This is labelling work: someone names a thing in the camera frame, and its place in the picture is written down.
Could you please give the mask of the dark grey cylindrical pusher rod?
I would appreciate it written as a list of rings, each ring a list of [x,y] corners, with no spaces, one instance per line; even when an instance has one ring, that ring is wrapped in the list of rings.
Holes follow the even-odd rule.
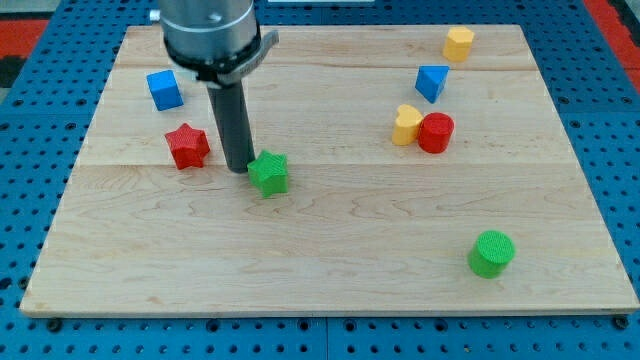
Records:
[[[234,173],[247,173],[255,154],[242,83],[208,86],[207,92],[227,167]]]

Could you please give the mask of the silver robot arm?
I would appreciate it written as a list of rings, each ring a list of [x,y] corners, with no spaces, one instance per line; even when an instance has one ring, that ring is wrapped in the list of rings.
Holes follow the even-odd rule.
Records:
[[[205,84],[229,170],[255,160],[243,79],[279,43],[261,32],[253,0],[159,0],[159,24],[169,58]]]

